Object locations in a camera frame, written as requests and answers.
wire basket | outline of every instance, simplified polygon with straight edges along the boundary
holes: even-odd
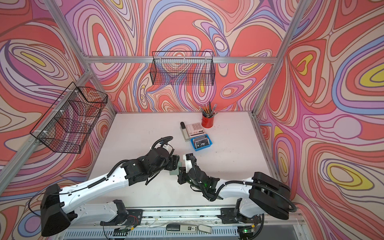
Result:
[[[90,87],[75,87],[70,94],[37,136],[32,132],[43,117],[30,132],[53,152],[81,153],[108,100],[107,94]]]
[[[152,84],[213,86],[213,55],[212,51],[153,51]]]

white table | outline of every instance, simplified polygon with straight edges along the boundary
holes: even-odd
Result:
[[[186,125],[201,122],[201,113],[121,113],[117,114],[92,169],[90,179],[105,174],[120,160],[133,159],[148,153],[161,137],[173,136],[169,142],[174,154],[193,153],[197,165],[210,177],[242,180],[254,172],[270,175],[267,163],[247,112],[218,113],[212,128],[205,129],[212,146],[195,151],[185,142],[180,122]],[[176,175],[163,170],[147,186],[139,182],[115,190],[88,203],[123,200],[126,207],[171,207],[202,205],[233,205],[237,198],[209,202],[189,184],[179,185]]]

red pen holder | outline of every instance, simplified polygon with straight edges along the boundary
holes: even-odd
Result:
[[[206,118],[203,116],[201,119],[201,125],[205,128],[210,128],[214,125],[214,117]]]

blue plastic basket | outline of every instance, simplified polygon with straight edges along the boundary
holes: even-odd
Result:
[[[206,136],[207,136],[207,138],[208,138],[208,140],[209,140],[209,145],[207,145],[207,146],[204,146],[204,147],[200,147],[200,148],[196,149],[196,148],[195,148],[195,145],[193,144],[193,139],[195,139],[195,138],[198,138],[198,137],[201,137],[201,136],[204,136],[204,135],[206,135]],[[211,139],[209,138],[208,134],[203,134],[203,135],[200,135],[200,136],[197,136],[197,137],[191,138],[191,140],[190,140],[190,141],[191,141],[192,147],[193,147],[193,149],[194,149],[195,151],[200,151],[201,149],[204,149],[204,148],[210,147],[210,146],[212,145],[212,141],[211,141]]]

patterned wall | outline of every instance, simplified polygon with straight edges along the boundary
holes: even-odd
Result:
[[[151,56],[212,50],[216,56],[275,56],[296,1],[63,1],[85,54]],[[249,111],[269,71],[264,64],[219,64],[213,87],[152,86],[149,64],[94,64],[117,111]]]
[[[384,1],[315,0],[258,112],[314,238],[384,239]]]
[[[5,2],[0,1],[0,169],[41,115],[83,72],[42,1]],[[0,239],[42,238],[40,219],[28,210],[27,201],[50,184],[84,181],[111,118],[104,110],[81,154],[53,153],[38,146],[0,196]],[[31,202],[37,213],[41,197]]]

